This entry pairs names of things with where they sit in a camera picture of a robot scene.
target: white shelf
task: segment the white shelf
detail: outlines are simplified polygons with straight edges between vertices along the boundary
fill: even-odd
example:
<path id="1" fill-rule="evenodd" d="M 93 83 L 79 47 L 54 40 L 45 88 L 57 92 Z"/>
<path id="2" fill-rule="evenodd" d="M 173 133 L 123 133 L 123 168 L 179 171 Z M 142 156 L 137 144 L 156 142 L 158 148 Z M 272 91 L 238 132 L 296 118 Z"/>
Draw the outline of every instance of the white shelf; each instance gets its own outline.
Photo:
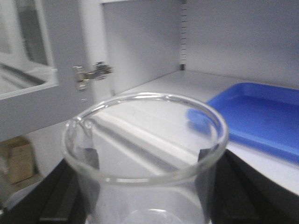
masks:
<path id="1" fill-rule="evenodd" d="M 203 102 L 245 79 L 216 76 L 192 71 L 176 71 L 127 92 L 167 92 L 193 97 Z M 277 184 L 299 195 L 299 166 L 257 149 L 229 142 L 227 148 Z"/>

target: cabinet door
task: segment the cabinet door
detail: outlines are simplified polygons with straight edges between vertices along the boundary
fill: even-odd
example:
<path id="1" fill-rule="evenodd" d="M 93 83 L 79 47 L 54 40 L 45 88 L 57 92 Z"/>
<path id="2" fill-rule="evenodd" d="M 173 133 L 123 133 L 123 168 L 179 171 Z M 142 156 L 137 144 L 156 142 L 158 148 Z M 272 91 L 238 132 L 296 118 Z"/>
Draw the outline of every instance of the cabinet door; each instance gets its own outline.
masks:
<path id="1" fill-rule="evenodd" d="M 86 38 L 90 30 L 83 27 L 88 18 L 82 19 L 84 11 L 80 6 L 89 1 L 35 0 L 43 10 L 57 83 L 0 100 L 0 141 L 70 119 L 94 103 L 92 85 L 78 90 L 72 69 L 75 65 L 89 69 L 91 63 L 105 60 L 105 51 L 101 49 L 104 43 L 94 49 L 94 40 Z"/>

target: glass panel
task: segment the glass panel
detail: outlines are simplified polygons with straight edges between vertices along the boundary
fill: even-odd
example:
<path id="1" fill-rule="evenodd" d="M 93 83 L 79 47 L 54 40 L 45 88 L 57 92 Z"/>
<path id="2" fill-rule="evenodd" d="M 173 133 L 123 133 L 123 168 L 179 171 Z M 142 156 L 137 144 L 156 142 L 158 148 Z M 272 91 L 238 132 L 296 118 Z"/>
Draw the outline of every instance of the glass panel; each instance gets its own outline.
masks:
<path id="1" fill-rule="evenodd" d="M 34 0 L 16 0 L 16 5 L 28 58 L 48 65 Z"/>
<path id="2" fill-rule="evenodd" d="M 8 54 L 11 53 L 10 43 L 8 42 L 6 24 L 2 14 L 1 3 L 0 3 L 0 51 Z"/>

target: black surface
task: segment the black surface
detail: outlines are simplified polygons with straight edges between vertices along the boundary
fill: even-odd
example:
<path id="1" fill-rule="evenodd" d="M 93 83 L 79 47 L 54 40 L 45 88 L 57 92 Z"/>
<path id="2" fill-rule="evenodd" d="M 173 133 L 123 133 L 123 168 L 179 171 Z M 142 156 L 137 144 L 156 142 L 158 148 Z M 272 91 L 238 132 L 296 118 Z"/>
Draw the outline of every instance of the black surface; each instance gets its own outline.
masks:
<path id="1" fill-rule="evenodd" d="M 299 224 L 299 197 L 235 154 L 217 163 L 213 224 Z"/>
<path id="2" fill-rule="evenodd" d="M 62 160 L 0 224 L 83 224 L 85 213 L 75 172 Z"/>
<path id="3" fill-rule="evenodd" d="M 263 224 L 299 224 L 299 196 L 260 174 L 232 152 L 227 151 L 226 156 Z"/>
<path id="4" fill-rule="evenodd" d="M 227 153 L 217 163 L 213 224 L 260 224 L 260 217 L 232 169 Z"/>

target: cabinet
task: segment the cabinet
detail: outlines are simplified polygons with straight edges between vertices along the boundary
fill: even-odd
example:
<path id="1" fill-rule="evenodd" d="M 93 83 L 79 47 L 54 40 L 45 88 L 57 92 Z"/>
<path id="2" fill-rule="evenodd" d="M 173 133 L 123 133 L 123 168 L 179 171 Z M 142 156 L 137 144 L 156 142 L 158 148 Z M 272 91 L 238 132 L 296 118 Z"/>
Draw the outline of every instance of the cabinet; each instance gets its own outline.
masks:
<path id="1" fill-rule="evenodd" d="M 299 88 L 296 0 L 42 2 L 50 12 L 48 29 L 59 85 L 2 100 L 3 139 L 69 119 L 104 97 L 132 88 L 190 95 L 198 84 L 208 93 L 203 100 L 214 90 L 229 87 L 227 80 Z M 96 61 L 106 61 L 114 72 L 108 80 L 94 82 L 93 89 L 78 91 L 71 67 L 83 64 L 92 69 Z M 186 71 L 179 71 L 180 64 Z M 152 80 L 153 85 L 144 84 Z M 272 178 L 276 171 L 298 175 L 298 167 L 272 158 L 260 161 L 252 149 L 238 150 Z M 269 168 L 262 165 L 265 161 Z M 291 175 L 276 181 L 299 194 Z"/>

